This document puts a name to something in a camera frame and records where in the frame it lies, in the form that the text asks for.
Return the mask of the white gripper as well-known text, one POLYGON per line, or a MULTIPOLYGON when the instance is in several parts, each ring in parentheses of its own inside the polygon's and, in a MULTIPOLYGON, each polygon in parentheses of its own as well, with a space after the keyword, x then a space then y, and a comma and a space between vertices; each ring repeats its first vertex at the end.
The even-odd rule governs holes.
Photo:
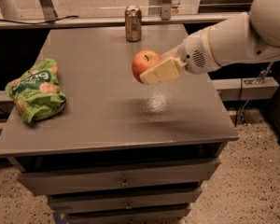
POLYGON ((184 68, 196 75, 216 71, 216 62, 209 45, 208 30, 187 36, 179 46, 161 55, 162 60, 140 75, 143 84, 152 85, 181 77, 184 68))

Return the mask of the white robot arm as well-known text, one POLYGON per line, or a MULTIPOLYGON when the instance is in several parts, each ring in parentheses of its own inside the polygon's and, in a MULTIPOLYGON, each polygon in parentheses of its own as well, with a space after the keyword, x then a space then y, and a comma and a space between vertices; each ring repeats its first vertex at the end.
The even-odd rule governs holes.
POLYGON ((151 85, 234 63, 280 61, 280 0, 253 0, 250 10, 187 36, 140 74, 151 85))

